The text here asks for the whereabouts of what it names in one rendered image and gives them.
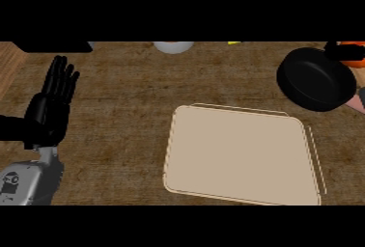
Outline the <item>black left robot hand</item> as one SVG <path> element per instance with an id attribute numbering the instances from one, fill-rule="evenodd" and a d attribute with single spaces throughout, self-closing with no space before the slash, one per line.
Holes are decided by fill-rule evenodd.
<path id="1" fill-rule="evenodd" d="M 57 55 L 48 67 L 41 92 L 28 103 L 23 117 L 0 115 L 0 141 L 22 141 L 23 148 L 56 147 L 63 139 L 69 104 L 80 72 Z"/>

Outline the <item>beige tray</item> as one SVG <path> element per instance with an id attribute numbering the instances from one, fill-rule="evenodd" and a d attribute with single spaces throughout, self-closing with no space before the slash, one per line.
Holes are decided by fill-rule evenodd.
<path id="1" fill-rule="evenodd" d="M 326 185 L 310 128 L 283 112 L 180 106 L 162 181 L 177 194 L 257 205 L 317 206 Z"/>

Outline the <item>black pot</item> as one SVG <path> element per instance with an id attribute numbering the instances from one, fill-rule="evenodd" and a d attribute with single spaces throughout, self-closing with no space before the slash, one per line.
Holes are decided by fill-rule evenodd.
<path id="1" fill-rule="evenodd" d="M 335 41 L 323 48 L 301 47 L 285 56 L 276 70 L 276 84 L 291 101 L 306 110 L 328 112 L 357 94 L 356 78 L 341 62 Z"/>

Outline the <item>orange squash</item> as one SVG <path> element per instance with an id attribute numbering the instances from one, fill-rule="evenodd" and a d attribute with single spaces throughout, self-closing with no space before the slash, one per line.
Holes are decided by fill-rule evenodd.
<path id="1" fill-rule="evenodd" d="M 351 68 L 365 68 L 365 41 L 341 41 L 341 62 Z"/>

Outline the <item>black appliance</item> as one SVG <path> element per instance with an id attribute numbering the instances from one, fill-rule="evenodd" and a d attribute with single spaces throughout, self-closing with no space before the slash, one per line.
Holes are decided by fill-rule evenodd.
<path id="1" fill-rule="evenodd" d="M 14 41 L 14 45 L 28 53 L 88 53 L 94 48 L 87 41 Z"/>

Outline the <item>pale grey round object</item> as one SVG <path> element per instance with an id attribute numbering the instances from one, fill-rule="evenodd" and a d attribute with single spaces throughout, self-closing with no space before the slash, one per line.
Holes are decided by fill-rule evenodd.
<path id="1" fill-rule="evenodd" d="M 165 54 L 180 54 L 193 46 L 192 41 L 155 41 L 155 48 Z"/>

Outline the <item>pink flat object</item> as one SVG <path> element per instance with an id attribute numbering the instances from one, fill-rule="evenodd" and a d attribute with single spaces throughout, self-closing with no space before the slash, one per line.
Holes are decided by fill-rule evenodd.
<path id="1" fill-rule="evenodd" d="M 365 114 L 365 87 L 359 89 L 357 94 L 348 100 L 346 106 Z"/>

